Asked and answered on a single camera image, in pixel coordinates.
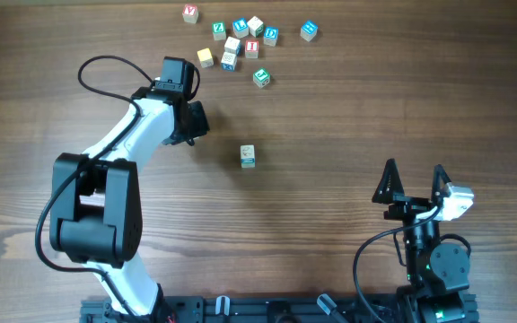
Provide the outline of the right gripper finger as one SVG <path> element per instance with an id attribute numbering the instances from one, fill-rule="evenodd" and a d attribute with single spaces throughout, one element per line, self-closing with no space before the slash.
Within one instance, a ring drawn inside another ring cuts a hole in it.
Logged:
<path id="1" fill-rule="evenodd" d="M 433 203 L 439 203 L 440 200 L 445 196 L 444 187 L 450 183 L 451 179 L 441 164 L 434 167 L 433 184 L 431 201 Z"/>
<path id="2" fill-rule="evenodd" d="M 396 161 L 394 159 L 388 159 L 379 185 L 372 196 L 372 202 L 390 205 L 403 201 L 404 198 L 404 188 L 401 183 Z"/>

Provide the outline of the yellow wooden block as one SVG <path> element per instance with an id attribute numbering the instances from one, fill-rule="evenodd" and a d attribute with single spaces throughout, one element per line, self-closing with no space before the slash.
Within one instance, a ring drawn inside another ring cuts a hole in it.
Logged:
<path id="1" fill-rule="evenodd" d="M 202 68 L 208 68 L 214 64 L 214 57 L 209 48 L 199 50 L 197 57 Z"/>

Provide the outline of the white picture block blue side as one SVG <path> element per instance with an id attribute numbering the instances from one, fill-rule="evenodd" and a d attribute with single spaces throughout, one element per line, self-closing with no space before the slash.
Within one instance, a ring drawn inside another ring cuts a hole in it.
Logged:
<path id="1" fill-rule="evenodd" d="M 240 149 L 241 163 L 255 163 L 255 149 L 253 144 L 242 145 Z"/>

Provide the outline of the green V letter block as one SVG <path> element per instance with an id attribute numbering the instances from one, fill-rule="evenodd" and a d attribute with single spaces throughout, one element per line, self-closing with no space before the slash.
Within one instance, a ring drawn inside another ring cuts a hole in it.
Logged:
<path id="1" fill-rule="evenodd" d="M 254 168 L 255 167 L 255 162 L 254 161 L 242 161 L 241 162 L 241 167 L 243 169 Z"/>

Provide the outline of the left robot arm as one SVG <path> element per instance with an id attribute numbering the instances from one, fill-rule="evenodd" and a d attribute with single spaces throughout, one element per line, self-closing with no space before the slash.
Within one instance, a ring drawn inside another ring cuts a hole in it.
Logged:
<path id="1" fill-rule="evenodd" d="M 162 287 L 146 272 L 139 173 L 162 144 L 194 145 L 209 125 L 195 99 L 200 73 L 165 57 L 162 73 L 122 100 L 125 116 L 83 153 L 62 153 L 35 232 L 39 259 L 58 272 L 92 273 L 108 297 L 83 301 L 82 322 L 173 322 Z"/>

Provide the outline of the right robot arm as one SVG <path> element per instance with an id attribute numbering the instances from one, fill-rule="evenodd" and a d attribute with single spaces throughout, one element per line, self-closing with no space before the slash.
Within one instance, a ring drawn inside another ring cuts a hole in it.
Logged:
<path id="1" fill-rule="evenodd" d="M 400 322 L 460 322 L 467 317 L 464 292 L 469 288 L 471 246 L 457 234 L 441 234 L 439 224 L 464 215 L 474 202 L 469 187 L 452 183 L 443 166 L 434 167 L 429 198 L 404 192 L 393 159 L 385 163 L 372 197 L 384 204 L 386 220 L 402 222 L 405 253 L 399 262 L 409 285 L 396 292 Z"/>

